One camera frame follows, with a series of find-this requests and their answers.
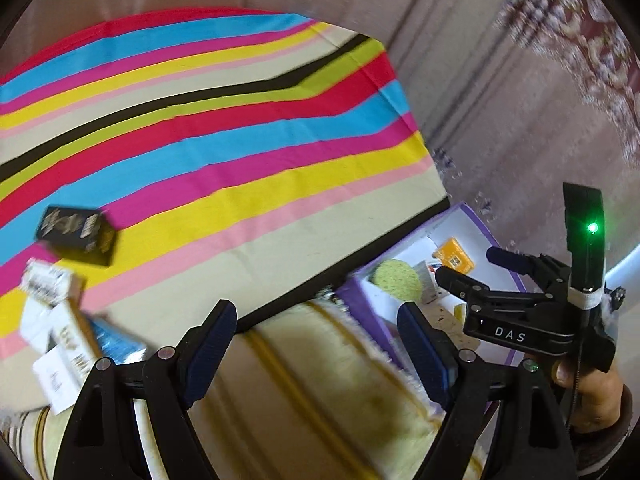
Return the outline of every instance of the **person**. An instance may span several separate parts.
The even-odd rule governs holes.
[[[574,367],[569,361],[555,362],[551,379],[571,389]],[[571,419],[580,480],[637,479],[640,474],[640,426],[629,432],[632,395],[615,365],[608,373],[590,370],[580,376],[580,403]]]

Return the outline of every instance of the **dark blue fingertip pad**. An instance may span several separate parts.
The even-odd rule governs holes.
[[[486,250],[486,259],[489,263],[502,267],[503,269],[517,272],[521,276],[533,272],[531,261],[527,256],[512,253],[500,247],[489,247]]]
[[[220,300],[205,322],[191,333],[178,359],[180,397],[185,408],[205,396],[231,339],[236,333],[236,306]]]
[[[455,346],[442,330],[429,324],[415,303],[400,307],[397,324],[400,339],[427,395],[448,410],[454,400],[451,389],[458,379]]]

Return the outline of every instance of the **floral pattern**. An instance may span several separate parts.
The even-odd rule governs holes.
[[[640,63],[600,0],[507,0],[498,17],[519,45],[559,61],[582,97],[616,125],[625,160],[640,168]]]

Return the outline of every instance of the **metal screw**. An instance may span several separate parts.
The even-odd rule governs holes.
[[[535,362],[533,359],[524,359],[524,361],[522,362],[522,367],[527,371],[527,372],[537,372],[538,368],[540,368],[538,366],[538,363]]]
[[[472,363],[476,360],[476,353],[473,350],[469,350],[468,348],[463,348],[459,353],[458,357],[462,359],[465,363]]]
[[[171,359],[175,355],[175,348],[172,346],[163,346],[158,350],[158,357],[164,359]]]
[[[98,368],[101,372],[105,371],[107,368],[111,366],[111,360],[103,357],[102,359],[98,359],[98,362],[95,364],[95,367]]]

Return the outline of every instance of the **human hand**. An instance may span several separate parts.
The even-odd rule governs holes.
[[[571,389],[575,365],[567,360],[557,361],[551,368],[553,382]],[[596,369],[581,371],[578,393],[582,402],[576,406],[571,424],[577,433],[593,433],[613,426],[620,418],[620,404],[624,383],[615,365],[608,373]]]

